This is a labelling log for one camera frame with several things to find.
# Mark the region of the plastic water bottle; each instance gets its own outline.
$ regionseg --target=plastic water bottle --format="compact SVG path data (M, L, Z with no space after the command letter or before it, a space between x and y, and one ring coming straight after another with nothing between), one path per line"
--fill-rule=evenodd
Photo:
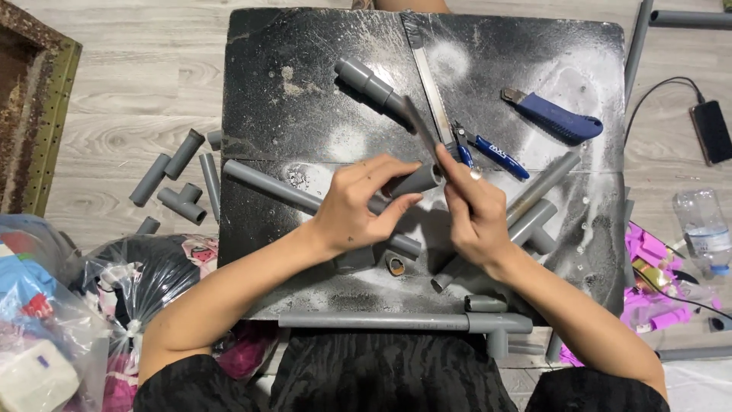
M705 277L728 274L732 242L714 190L678 193L673 197L673 210L696 267Z

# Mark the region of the wire cutter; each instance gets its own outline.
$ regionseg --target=wire cutter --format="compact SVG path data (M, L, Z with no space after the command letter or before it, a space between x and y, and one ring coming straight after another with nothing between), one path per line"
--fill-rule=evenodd
M453 121L450 125L452 135L457 142L457 152L460 154L460 161L473 168L473 156L468 149L468 143L478 149L485 157L496 162L500 167L520 179L528 179L529 173L516 160L499 149L496 145L485 140L481 136L468 132L458 121Z

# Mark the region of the blue utility knife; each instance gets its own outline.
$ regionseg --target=blue utility knife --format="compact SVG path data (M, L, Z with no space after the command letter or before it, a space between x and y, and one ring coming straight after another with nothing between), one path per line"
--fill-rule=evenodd
M501 90L501 99L513 104L517 111L532 122L545 125L549 130L568 139L585 141L602 133L600 119L574 114L534 93L526 95L520 90L507 87Z
M460 154L460 161L465 165L473 168L473 156L468 149L468 143L478 149L485 157L496 162L500 167L520 179L528 179L529 173L516 160L499 149L496 145L490 143L484 138L468 132L460 123L452 123L452 135L457 142L457 152Z

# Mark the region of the black work table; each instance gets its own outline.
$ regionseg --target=black work table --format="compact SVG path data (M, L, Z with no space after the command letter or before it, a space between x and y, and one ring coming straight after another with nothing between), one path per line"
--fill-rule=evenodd
M623 31L612 23L478 15L423 15L427 57L447 114L508 152L531 173L516 180L474 152L484 178L510 200L567 150L582 161L545 198L559 208L545 229L559 249L540 262L619 314L622 311ZM416 136L350 96L334 82L339 56L354 56L431 119L427 98L399 15L327 9L246 9L231 14L225 58L223 158L319 197L342 164L381 152L428 161ZM560 106L602 120L604 132L570 146L546 134L503 102L499 91L536 92ZM437 136L434 124L429 124ZM249 254L309 215L228 176L221 182L219 265ZM397 230L422 242L416 262L393 277L378 266L335 274L330 262L311 268L266 296L250 316L281 311L463 313L463 298L503 290L468 267L442 293L433 273L454 254L441 188ZM378 253L383 249L376 248ZM512 311L541 317L509 294Z

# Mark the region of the laminate floor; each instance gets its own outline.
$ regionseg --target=laminate floor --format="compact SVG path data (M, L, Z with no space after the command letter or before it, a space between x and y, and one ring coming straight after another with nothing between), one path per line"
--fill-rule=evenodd
M157 154L172 153L189 128L204 133L219 128L231 10L351 4L351 0L13 1L83 43L46 217L84 251L134 232L145 216L162 222L161 233L217 232L211 217L196 227L156 199L140 209L127 196ZM638 0L448 0L448 5L457 13L615 22L625 29L628 43L638 11ZM719 12L721 1L656 0L655 6ZM657 82L689 76L707 100L719 100L732 119L730 67L732 32L651 28L631 105ZM632 220L669 244L681 240L671 207L677 191L711 186L732 218L732 164L711 168L704 164L688 115L694 104L688 86L659 89L638 112L626 149L625 180L636 201ZM208 149L204 145L199 152ZM178 190L185 182L203 187L196 159L177 182L166 180L165 185ZM206 194L201 201L209 208ZM691 264L685 268L697 273ZM722 303L732 309L732 282L716 279L712 284ZM660 348L732 345L732 332L709 333L708 314L702 312L689 325L644 338ZM547 342L547 331L529 339ZM511 356L502 366L547 365L541 357ZM538 376L537 370L527 374Z

